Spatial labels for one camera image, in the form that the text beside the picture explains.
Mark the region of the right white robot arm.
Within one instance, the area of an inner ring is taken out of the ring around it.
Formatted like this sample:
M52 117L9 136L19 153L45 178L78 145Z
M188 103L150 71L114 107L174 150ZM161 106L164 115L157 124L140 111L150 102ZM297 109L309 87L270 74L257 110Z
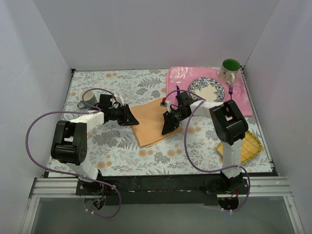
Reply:
M241 146L248 124L234 100L226 102L208 102L200 98L195 100L188 91L176 96L177 108L171 108L166 98L160 105L167 107L163 113L162 135L173 132L181 121L191 120L193 116L207 117L213 122L215 133L223 149L222 168L218 169L219 178L206 181L205 190L210 193L225 192L231 194L244 182L241 166Z

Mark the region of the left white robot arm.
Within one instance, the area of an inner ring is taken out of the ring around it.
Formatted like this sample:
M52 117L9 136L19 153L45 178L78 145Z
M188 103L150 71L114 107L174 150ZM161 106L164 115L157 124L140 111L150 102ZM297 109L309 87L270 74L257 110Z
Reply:
M99 112L82 115L70 121L60 120L56 124L51 147L51 157L69 167L87 183L87 189L93 195L103 191L104 184L98 179L100 171L92 165L87 155L87 134L108 121L116 121L120 126L139 125L131 113L129 105L123 103L122 97L101 94Z

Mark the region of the orange satin napkin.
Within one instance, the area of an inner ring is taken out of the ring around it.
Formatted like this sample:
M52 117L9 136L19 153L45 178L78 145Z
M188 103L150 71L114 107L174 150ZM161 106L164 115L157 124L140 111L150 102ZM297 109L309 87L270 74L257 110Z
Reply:
M161 134L164 125L163 114L167 110L160 106L161 101L162 98L158 98L142 105L130 107L132 114L139 122L139 125L131 127L140 147L153 146L183 129L179 125L173 132Z

